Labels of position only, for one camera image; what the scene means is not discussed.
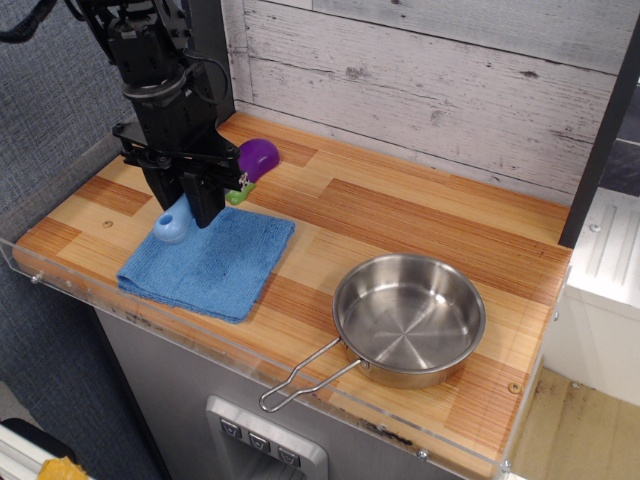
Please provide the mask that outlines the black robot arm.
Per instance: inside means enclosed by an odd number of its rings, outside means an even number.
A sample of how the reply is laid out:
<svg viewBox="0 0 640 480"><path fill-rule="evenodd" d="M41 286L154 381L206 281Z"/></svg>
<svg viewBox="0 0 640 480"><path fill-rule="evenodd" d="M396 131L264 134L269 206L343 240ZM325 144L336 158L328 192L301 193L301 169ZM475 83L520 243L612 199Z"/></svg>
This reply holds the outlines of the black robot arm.
<svg viewBox="0 0 640 480"><path fill-rule="evenodd" d="M189 49L192 31L172 1L70 1L122 79L134 120L112 132L128 165L142 169L163 209L186 198L196 224L207 227L225 194L248 182L240 150L217 129L218 99L208 58Z"/></svg>

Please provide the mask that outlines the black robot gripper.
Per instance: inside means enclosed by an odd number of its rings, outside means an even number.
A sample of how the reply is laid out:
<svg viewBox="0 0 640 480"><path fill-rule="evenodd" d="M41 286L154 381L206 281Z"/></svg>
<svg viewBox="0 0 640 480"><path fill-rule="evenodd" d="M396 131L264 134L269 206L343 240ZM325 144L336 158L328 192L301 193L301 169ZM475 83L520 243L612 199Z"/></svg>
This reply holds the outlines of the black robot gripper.
<svg viewBox="0 0 640 480"><path fill-rule="evenodd" d="M216 129L216 107L189 87L132 103L136 118L113 128L125 155L144 168L163 211L184 193L197 226L206 228L225 208L222 187L246 185L239 148Z"/></svg>

